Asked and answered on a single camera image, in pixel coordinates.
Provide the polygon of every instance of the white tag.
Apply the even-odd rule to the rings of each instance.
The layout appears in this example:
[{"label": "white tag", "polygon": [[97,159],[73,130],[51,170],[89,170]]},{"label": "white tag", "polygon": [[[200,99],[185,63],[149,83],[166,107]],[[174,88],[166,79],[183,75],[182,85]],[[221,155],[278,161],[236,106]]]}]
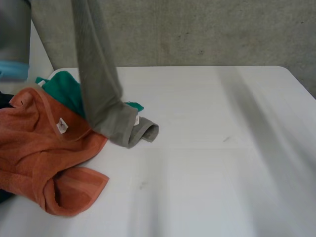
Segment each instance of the white tag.
[{"label": "white tag", "polygon": [[139,124],[139,115],[136,116],[136,120],[135,120],[135,124],[134,126],[138,125]]},{"label": "white tag", "polygon": [[40,87],[42,87],[45,83],[46,83],[46,82],[45,82],[44,80],[41,80],[41,81],[38,83],[38,85],[39,85]]},{"label": "white tag", "polygon": [[59,123],[56,126],[61,134],[65,133],[68,129],[68,125],[62,118],[59,119]]}]

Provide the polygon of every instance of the fabric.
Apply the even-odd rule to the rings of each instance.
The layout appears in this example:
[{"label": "fabric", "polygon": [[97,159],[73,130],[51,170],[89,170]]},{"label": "fabric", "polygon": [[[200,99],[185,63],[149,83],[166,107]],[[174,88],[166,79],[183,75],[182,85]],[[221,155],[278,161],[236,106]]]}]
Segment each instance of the fabric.
[{"label": "fabric", "polygon": [[13,98],[13,95],[2,94],[0,91],[0,109],[12,107],[9,102]]},{"label": "fabric", "polygon": [[66,72],[58,72],[51,80],[37,78],[36,83],[45,81],[42,88],[50,94],[54,99],[63,103],[75,113],[85,117],[80,84],[73,78],[73,76]]},{"label": "fabric", "polygon": [[94,0],[72,0],[77,59],[86,119],[112,142],[131,148],[152,142],[159,127],[148,119],[134,126],[137,109],[121,101],[122,87],[112,58],[101,8]]},{"label": "fabric", "polygon": [[[2,94],[0,91],[0,109],[3,108],[12,108],[9,104],[10,100],[12,99],[13,95]],[[4,202],[5,200],[12,197],[14,194],[9,193],[5,190],[0,190],[0,203]]]},{"label": "fabric", "polygon": [[[25,88],[0,110],[0,189],[23,195],[54,215],[89,208],[108,177],[73,167],[100,152],[107,139],[40,87]],[[62,118],[68,130],[60,134]]]},{"label": "fabric", "polygon": [[133,108],[137,108],[138,112],[141,112],[141,111],[144,110],[144,107],[142,105],[136,103],[136,102],[130,102],[129,101],[129,102],[125,102],[125,104],[127,104],[127,105],[129,105],[129,106],[131,106]]}]

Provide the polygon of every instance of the gray towel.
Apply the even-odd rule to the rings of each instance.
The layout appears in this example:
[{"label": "gray towel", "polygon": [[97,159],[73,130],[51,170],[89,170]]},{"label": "gray towel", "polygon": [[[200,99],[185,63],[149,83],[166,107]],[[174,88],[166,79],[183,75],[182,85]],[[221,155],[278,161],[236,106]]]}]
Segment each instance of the gray towel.
[{"label": "gray towel", "polygon": [[86,119],[112,142],[131,148],[140,139],[152,142],[159,127],[146,118],[134,126],[137,109],[121,101],[122,87],[96,0],[72,0],[77,59]]}]

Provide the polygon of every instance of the blue part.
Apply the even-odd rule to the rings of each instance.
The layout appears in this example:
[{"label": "blue part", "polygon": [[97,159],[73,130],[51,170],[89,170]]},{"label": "blue part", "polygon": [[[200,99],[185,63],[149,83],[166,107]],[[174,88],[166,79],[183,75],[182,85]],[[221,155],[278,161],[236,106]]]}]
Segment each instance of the blue part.
[{"label": "blue part", "polygon": [[13,61],[0,61],[0,82],[26,81],[29,65]]}]

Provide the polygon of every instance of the towel tag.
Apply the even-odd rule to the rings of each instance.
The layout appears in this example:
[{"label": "towel tag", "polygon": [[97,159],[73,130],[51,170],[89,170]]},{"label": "towel tag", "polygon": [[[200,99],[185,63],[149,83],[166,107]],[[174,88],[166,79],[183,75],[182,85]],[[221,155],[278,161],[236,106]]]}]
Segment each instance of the towel tag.
[{"label": "towel tag", "polygon": [[38,85],[40,86],[40,87],[43,87],[43,85],[45,84],[46,82],[44,81],[44,80],[41,80],[39,83],[38,83]]},{"label": "towel tag", "polygon": [[136,120],[135,120],[135,124],[134,126],[138,125],[139,124],[139,115],[136,116]]},{"label": "towel tag", "polygon": [[68,125],[62,118],[59,119],[59,123],[56,126],[61,134],[65,133],[68,129]]}]

